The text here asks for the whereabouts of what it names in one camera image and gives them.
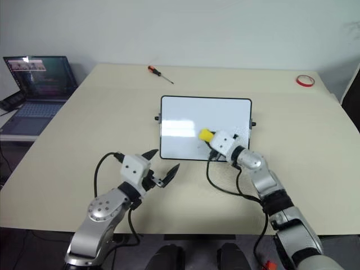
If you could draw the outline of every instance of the laptop keyboard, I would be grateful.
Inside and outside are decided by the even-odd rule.
[[[61,109],[62,104],[26,103],[17,112],[20,117],[53,117]]]

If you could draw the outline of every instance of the beige tabletop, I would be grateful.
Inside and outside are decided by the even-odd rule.
[[[93,174],[103,154],[159,148],[162,95],[246,97],[253,101],[250,148],[261,152],[314,230],[321,235],[360,233],[360,136],[315,72],[100,64],[50,122],[0,195],[0,226],[75,231],[93,197]],[[297,85],[299,74],[315,79]],[[139,233],[259,234],[260,207],[208,184],[203,161],[152,161],[158,176],[180,162],[175,179],[148,192],[133,213]],[[120,164],[108,158],[99,194],[121,183]],[[218,185],[235,190],[236,169],[210,166]],[[244,192],[254,194],[246,172]],[[129,232],[127,220],[116,232]]]

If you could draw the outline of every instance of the screwdriver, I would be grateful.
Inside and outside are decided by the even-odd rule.
[[[169,80],[167,77],[163,76],[161,74],[160,71],[158,71],[156,68],[154,68],[153,66],[148,66],[147,69],[151,72],[154,73],[155,75],[159,76],[159,77],[163,77],[165,80],[167,80],[169,83],[174,84],[171,80]]]

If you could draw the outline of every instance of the white wall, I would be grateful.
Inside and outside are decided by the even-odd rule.
[[[0,4],[1,56],[67,55],[79,81],[97,62],[317,70],[326,77],[360,59],[359,0]],[[341,70],[339,80],[352,70]],[[0,98],[17,90],[2,60],[0,80]]]

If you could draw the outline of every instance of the whiteboard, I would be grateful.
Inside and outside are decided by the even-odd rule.
[[[249,148],[250,127],[251,100],[248,98],[163,96],[160,156],[207,160],[210,148],[198,138],[204,128],[237,134],[241,144]]]

